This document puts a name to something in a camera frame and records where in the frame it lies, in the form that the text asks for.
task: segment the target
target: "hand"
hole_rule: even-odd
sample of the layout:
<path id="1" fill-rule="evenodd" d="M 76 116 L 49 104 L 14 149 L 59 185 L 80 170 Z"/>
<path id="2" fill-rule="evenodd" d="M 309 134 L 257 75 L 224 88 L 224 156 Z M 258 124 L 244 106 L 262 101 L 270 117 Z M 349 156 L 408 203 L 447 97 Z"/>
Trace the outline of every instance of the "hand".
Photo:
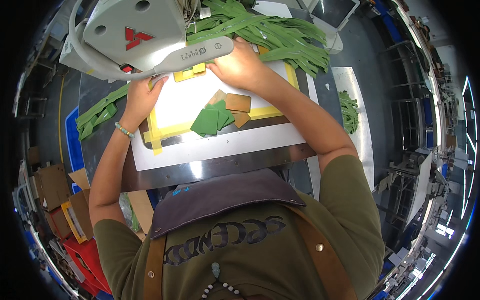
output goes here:
<path id="1" fill-rule="evenodd" d="M 127 106 L 120 119 L 120 125 L 130 132 L 135 132 L 140 123 L 148 117 L 168 80 L 168 76 L 161 78 L 150 91 L 148 82 L 151 78 L 133 80 L 130 82 L 127 94 Z"/>
<path id="2" fill-rule="evenodd" d="M 265 66 L 252 47 L 241 37 L 233 41 L 235 48 L 232 53 L 214 59 L 215 64 L 207 64 L 221 81 L 244 90 L 254 92 L 261 87 L 265 73 L 271 69 Z"/>

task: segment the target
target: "green zipper bundle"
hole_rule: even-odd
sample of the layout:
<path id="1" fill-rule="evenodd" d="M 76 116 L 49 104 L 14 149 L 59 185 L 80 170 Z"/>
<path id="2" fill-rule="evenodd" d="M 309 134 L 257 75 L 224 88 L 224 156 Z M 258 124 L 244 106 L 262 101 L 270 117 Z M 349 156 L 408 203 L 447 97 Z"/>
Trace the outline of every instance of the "green zipper bundle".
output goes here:
<path id="1" fill-rule="evenodd" d="M 89 136 L 95 126 L 115 115 L 118 108 L 114 102 L 128 93 L 128 86 L 129 84 L 126 84 L 118 90 L 111 92 L 75 120 L 77 122 L 79 141 Z"/>
<path id="2" fill-rule="evenodd" d="M 328 51 L 310 44 L 313 39 L 326 45 L 325 33 L 314 24 L 296 18 L 259 16 L 249 13 L 235 0 L 204 0 L 212 15 L 187 30 L 192 45 L 219 36 L 237 34 L 245 40 L 270 50 L 260 55 L 261 61 L 284 60 L 293 68 L 300 67 L 315 77 L 319 68 L 328 71 Z"/>
<path id="3" fill-rule="evenodd" d="M 349 134 L 357 131 L 359 126 L 359 107 L 355 99 L 351 99 L 347 91 L 338 92 L 340 98 L 340 107 L 342 108 L 343 128 Z"/>

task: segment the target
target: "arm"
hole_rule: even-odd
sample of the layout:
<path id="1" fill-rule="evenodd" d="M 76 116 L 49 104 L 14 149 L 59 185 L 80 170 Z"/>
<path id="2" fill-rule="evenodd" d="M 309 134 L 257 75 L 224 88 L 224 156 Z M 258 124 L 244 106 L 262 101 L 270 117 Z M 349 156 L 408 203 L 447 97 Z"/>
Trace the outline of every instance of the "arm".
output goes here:
<path id="1" fill-rule="evenodd" d="M 130 83 L 127 106 L 119 121 L 123 128 L 130 132 L 137 130 L 140 123 L 152 111 L 167 79 L 168 77 L 164 77 L 159 80 L 151 91 L 148 87 L 150 78 Z M 113 219 L 125 224 L 119 205 L 119 196 L 123 163 L 129 145 L 130 138 L 116 129 L 98 163 L 88 202 L 92 227 L 103 219 Z"/>
<path id="2" fill-rule="evenodd" d="M 265 66 L 244 39 L 238 37 L 234 43 L 231 54 L 207 68 L 223 82 L 254 92 L 279 109 L 318 154 L 321 172 L 338 156 L 358 157 L 350 137 L 332 116 Z"/>

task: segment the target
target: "green t-shirt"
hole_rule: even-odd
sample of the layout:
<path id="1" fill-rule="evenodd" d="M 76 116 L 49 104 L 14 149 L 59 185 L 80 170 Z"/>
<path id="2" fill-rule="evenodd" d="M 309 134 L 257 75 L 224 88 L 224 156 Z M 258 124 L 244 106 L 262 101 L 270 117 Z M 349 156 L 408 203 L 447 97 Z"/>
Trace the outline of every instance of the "green t-shirt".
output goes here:
<path id="1" fill-rule="evenodd" d="M 322 174 L 320 201 L 299 196 L 307 204 L 300 210 L 332 245 L 358 299 L 365 299 L 382 269 L 384 243 L 361 162 L 353 156 L 337 157 Z M 201 299 L 215 281 L 213 262 L 220 264 L 220 281 L 244 296 L 327 299 L 293 216 L 275 203 L 251 204 L 168 233 L 164 299 Z M 142 299 L 150 234 L 142 243 L 128 227 L 110 219 L 99 221 L 94 234 L 114 298 Z M 208 294 L 213 300 L 237 298 L 222 287 Z"/>

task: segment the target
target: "tan leather piece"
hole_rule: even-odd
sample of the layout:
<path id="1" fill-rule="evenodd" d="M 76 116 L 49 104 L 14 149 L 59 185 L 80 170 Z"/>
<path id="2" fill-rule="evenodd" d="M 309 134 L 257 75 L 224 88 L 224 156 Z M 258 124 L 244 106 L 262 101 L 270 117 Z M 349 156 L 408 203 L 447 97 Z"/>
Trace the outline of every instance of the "tan leather piece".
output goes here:
<path id="1" fill-rule="evenodd" d="M 330 300 L 357 300 L 357 294 L 338 256 L 308 217 L 298 208 L 284 205 L 296 214 L 295 222 L 312 257 L 318 276 Z"/>
<path id="2" fill-rule="evenodd" d="M 163 255 L 166 242 L 167 234 L 150 241 L 145 265 L 144 300 L 162 300 Z"/>
<path id="3" fill-rule="evenodd" d="M 298 231 L 312 257 L 328 298 L 330 300 L 358 300 L 345 268 L 325 236 L 301 210 L 293 206 L 283 206 L 296 215 L 295 222 Z M 162 271 L 166 240 L 167 235 L 163 235 L 150 242 L 144 275 L 144 300 L 162 300 Z M 153 272 L 153 277 L 149 276 L 149 272 Z"/>

